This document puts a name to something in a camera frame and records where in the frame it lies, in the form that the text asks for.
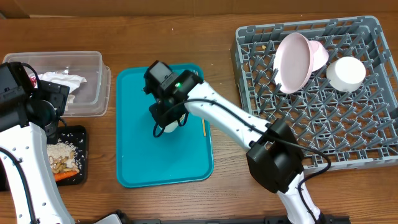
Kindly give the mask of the white paper cup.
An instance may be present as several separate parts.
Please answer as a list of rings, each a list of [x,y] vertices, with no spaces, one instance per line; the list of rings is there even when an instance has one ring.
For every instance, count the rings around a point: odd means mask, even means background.
[[[161,130],[164,130],[165,133],[171,133],[171,132],[173,132],[177,127],[179,127],[178,121],[174,121],[173,123],[170,123],[170,124],[167,125],[166,127],[161,128]]]

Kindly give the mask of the rice and peanut scraps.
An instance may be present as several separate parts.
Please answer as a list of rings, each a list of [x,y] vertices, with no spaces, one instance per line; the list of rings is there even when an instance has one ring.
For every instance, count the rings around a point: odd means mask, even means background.
[[[82,164],[78,156],[78,149],[71,142],[61,142],[47,145],[47,154],[50,167],[54,174],[62,172],[76,171],[80,172]]]

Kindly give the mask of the white bowl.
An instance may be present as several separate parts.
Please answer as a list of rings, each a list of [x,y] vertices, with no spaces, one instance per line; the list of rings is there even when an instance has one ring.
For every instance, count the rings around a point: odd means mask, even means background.
[[[330,85],[342,92],[356,91],[366,76],[364,64],[354,57],[342,57],[331,63],[326,70]]]

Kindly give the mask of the pink bowl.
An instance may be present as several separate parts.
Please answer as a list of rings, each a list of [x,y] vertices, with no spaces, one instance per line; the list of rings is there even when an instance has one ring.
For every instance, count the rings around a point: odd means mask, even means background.
[[[324,48],[323,44],[316,40],[309,41],[312,50],[313,50],[313,69],[312,71],[317,71],[321,69],[324,65],[326,65],[329,54],[326,48]]]

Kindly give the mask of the orange carrot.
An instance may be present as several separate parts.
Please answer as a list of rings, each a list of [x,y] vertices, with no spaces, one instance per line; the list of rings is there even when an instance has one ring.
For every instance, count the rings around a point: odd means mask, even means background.
[[[56,173],[53,176],[55,178],[55,181],[58,182],[58,181],[73,177],[74,175],[77,175],[77,174],[78,174],[78,171],[70,170],[70,171],[66,171],[66,172]]]

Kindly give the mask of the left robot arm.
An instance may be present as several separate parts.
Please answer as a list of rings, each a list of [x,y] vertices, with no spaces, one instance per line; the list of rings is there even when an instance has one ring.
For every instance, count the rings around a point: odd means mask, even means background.
[[[18,223],[74,223],[56,185],[47,140],[57,138],[69,87],[31,82],[22,62],[1,64],[1,164]]]

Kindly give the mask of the large pink plate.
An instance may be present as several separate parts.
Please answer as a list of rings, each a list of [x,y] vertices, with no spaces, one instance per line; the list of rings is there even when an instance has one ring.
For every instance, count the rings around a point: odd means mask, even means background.
[[[310,78],[314,63],[309,40],[299,33],[287,35],[277,48],[273,69],[277,70],[275,83],[282,93],[295,93]]]

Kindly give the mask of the red snack wrapper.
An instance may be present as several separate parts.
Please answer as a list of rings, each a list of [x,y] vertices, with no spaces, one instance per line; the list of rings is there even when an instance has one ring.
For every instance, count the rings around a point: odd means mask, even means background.
[[[37,80],[36,77],[31,76],[30,78],[30,82],[33,84],[34,88],[37,88]]]

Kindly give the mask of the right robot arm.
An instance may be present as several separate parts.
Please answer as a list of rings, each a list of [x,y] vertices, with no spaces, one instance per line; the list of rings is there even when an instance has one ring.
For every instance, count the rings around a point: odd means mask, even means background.
[[[177,74],[158,60],[146,70],[144,80],[144,92],[155,98],[149,108],[155,120],[154,137],[184,126],[190,114],[200,117],[246,151],[252,177],[279,196],[289,222],[325,222],[305,186],[305,147],[298,144],[284,121],[270,122],[251,115],[223,98],[196,73],[184,70]]]

